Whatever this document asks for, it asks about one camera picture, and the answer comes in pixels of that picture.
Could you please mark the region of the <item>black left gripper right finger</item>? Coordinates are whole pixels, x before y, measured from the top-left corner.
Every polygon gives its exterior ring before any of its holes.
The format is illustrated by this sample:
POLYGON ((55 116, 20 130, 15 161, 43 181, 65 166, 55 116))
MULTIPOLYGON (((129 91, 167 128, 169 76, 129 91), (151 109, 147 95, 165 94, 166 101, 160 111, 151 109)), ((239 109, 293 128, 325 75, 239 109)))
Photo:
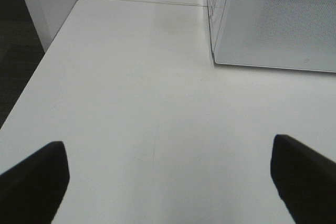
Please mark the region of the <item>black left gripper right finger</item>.
POLYGON ((278 134, 270 175, 295 223, 335 223, 335 162, 278 134))

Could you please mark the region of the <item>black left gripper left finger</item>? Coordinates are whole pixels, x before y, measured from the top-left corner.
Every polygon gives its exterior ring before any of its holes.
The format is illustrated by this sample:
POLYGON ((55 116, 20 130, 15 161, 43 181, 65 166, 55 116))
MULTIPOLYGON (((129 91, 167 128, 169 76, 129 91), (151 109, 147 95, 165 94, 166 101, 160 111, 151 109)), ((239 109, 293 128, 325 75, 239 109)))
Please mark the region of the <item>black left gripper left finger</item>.
POLYGON ((1 223, 52 223, 68 184, 65 145, 50 142, 1 174, 1 223))

